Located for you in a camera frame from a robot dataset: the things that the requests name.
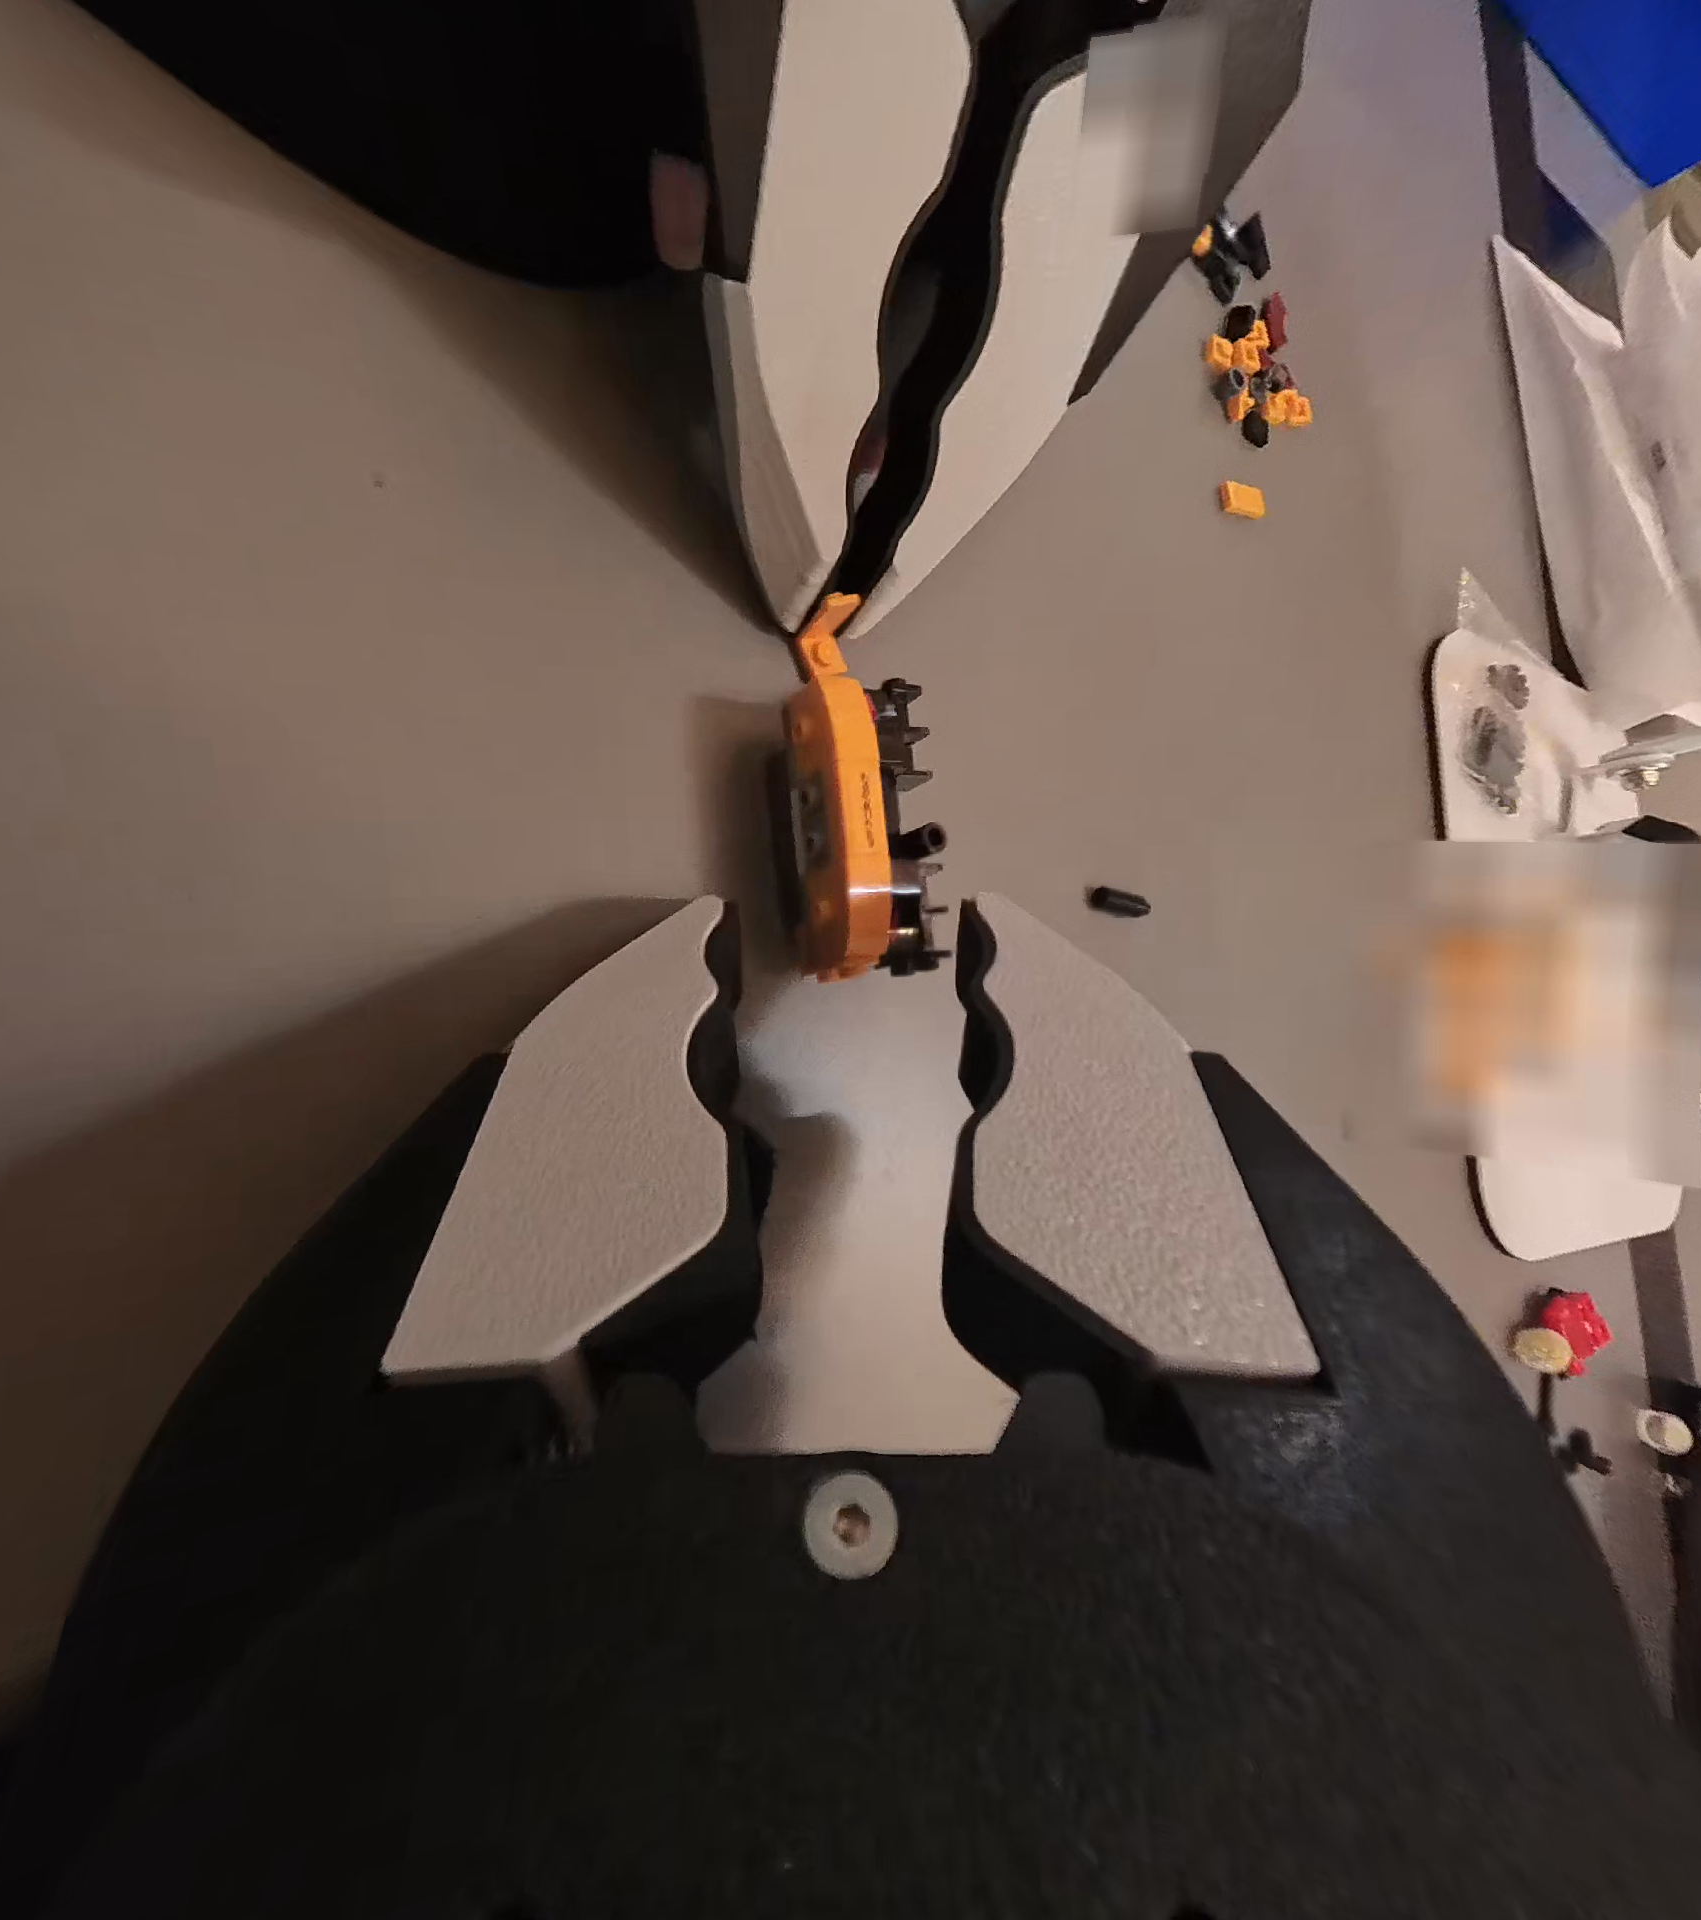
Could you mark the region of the orange lego car section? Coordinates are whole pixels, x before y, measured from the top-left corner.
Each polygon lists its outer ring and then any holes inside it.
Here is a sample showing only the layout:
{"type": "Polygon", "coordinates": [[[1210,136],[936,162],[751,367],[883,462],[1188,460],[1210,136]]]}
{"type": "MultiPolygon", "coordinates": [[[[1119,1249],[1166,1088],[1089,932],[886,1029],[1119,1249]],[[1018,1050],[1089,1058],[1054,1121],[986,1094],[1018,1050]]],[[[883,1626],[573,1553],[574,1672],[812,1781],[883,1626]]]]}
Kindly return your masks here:
{"type": "Polygon", "coordinates": [[[902,679],[867,687],[835,675],[782,706],[769,826],[782,925],[809,981],[913,979],[948,959],[931,898],[947,832],[902,823],[902,803],[931,778],[916,762],[929,737],[913,719],[920,695],[902,679]]]}

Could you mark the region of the blue plastic bin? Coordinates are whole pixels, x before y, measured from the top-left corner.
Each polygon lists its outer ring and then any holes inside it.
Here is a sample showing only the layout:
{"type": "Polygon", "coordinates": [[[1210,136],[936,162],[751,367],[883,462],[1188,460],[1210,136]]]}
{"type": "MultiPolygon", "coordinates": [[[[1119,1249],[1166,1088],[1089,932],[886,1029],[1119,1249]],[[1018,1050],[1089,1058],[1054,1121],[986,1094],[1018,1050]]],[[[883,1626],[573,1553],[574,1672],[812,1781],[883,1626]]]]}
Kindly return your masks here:
{"type": "Polygon", "coordinates": [[[1701,164],[1701,3],[1508,3],[1506,13],[1643,184],[1701,164]]]}

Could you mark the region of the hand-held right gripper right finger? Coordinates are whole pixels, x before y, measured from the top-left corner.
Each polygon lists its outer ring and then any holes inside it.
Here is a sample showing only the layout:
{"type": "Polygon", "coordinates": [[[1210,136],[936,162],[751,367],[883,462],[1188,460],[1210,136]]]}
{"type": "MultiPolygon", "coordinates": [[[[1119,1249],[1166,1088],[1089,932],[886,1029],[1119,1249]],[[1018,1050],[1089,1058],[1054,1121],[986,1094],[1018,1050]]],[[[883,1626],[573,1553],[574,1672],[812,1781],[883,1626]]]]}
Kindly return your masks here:
{"type": "Polygon", "coordinates": [[[998,893],[965,901],[943,1305],[998,1380],[1317,1380],[1321,1361],[1172,1022],[998,893]]]}

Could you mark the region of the clear bag of black parts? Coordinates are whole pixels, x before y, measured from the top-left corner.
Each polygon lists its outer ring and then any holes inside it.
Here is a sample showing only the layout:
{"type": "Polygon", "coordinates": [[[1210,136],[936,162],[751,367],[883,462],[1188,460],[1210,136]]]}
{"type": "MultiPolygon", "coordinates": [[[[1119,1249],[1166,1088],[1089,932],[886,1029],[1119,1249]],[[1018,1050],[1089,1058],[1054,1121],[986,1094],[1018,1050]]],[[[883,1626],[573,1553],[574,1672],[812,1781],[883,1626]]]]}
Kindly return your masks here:
{"type": "Polygon", "coordinates": [[[1462,572],[1456,625],[1430,662],[1440,836],[1540,845],[1619,832],[1638,801],[1597,762],[1624,745],[1591,696],[1528,644],[1462,572]]]}

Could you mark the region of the white tray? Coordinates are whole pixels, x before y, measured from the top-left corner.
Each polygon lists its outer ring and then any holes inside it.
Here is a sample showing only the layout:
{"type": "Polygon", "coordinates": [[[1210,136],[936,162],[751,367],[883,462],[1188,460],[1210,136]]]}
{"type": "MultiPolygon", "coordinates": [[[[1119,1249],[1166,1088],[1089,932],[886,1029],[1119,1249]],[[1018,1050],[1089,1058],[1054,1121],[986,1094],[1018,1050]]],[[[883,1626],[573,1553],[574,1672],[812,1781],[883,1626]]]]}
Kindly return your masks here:
{"type": "Polygon", "coordinates": [[[1413,865],[1413,1114],[1528,1262],[1662,1235],[1701,1187],[1701,834],[1624,788],[1621,831],[1413,865]]]}

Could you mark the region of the pile of small lego pieces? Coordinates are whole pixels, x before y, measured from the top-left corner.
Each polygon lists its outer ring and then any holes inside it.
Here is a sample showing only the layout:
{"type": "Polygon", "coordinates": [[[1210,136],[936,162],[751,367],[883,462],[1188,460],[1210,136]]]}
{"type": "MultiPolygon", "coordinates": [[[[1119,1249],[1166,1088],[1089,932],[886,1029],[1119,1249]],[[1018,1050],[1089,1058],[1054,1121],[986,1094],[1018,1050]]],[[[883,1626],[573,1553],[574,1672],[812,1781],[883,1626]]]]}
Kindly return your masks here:
{"type": "Polygon", "coordinates": [[[1309,429],[1315,403],[1289,363],[1291,313],[1274,281],[1262,215],[1222,213],[1200,228],[1192,260],[1219,304],[1202,363],[1224,419],[1259,450],[1309,429]]]}

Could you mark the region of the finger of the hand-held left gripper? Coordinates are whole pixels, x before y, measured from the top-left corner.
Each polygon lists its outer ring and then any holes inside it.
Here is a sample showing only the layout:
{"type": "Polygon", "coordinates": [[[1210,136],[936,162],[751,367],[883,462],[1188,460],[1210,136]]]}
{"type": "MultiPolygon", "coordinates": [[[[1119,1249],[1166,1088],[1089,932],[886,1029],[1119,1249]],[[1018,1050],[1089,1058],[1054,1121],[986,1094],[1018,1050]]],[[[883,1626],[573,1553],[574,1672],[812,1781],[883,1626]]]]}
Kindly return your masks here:
{"type": "Polygon", "coordinates": [[[767,616],[792,635],[848,541],[883,309],[944,183],[972,38],[948,3],[700,3],[696,74],[723,480],[767,616]]]}
{"type": "Polygon", "coordinates": [[[869,635],[986,517],[1068,406],[1135,237],[1115,228],[1117,170],[1083,139],[1083,63],[1029,111],[998,217],[997,296],[947,404],[922,506],[847,635],[869,635]]]}

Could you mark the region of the small black lego piece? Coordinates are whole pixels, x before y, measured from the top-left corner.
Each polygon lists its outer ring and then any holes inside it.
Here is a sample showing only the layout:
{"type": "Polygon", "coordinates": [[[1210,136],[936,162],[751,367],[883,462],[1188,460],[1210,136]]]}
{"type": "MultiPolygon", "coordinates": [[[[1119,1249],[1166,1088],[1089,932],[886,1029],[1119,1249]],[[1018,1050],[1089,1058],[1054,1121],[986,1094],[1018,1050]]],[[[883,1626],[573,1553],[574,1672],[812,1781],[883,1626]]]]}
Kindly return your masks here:
{"type": "Polygon", "coordinates": [[[1586,1429],[1559,1429],[1557,1389],[1563,1380],[1557,1375],[1543,1375],[1537,1380],[1536,1427],[1552,1458],[1566,1480],[1580,1477],[1610,1479],[1616,1473],[1613,1462],[1597,1451],[1595,1441],[1586,1429]]]}

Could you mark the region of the person's left hand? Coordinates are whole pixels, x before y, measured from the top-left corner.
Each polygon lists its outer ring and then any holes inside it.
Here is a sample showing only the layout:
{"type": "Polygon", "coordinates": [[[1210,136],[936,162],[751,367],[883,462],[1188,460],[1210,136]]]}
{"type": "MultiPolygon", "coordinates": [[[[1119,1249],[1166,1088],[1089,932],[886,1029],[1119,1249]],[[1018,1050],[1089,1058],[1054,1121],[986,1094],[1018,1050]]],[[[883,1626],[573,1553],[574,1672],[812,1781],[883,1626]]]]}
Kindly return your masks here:
{"type": "Polygon", "coordinates": [[[713,222],[713,180],[696,157],[654,150],[646,173],[651,242],[662,271],[698,274],[713,222]]]}

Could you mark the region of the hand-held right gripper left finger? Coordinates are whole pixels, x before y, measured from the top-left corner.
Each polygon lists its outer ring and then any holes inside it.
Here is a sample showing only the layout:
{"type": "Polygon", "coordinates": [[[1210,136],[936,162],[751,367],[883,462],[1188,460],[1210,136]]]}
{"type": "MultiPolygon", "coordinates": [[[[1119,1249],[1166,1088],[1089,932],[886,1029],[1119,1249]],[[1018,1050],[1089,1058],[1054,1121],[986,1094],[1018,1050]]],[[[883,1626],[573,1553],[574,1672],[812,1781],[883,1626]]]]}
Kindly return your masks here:
{"type": "Polygon", "coordinates": [[[736,908],[702,895],[520,1031],[383,1350],[392,1387],[532,1380],[593,1429],[686,1405],[765,1305],[765,1143],[738,1114],[736,908]]]}

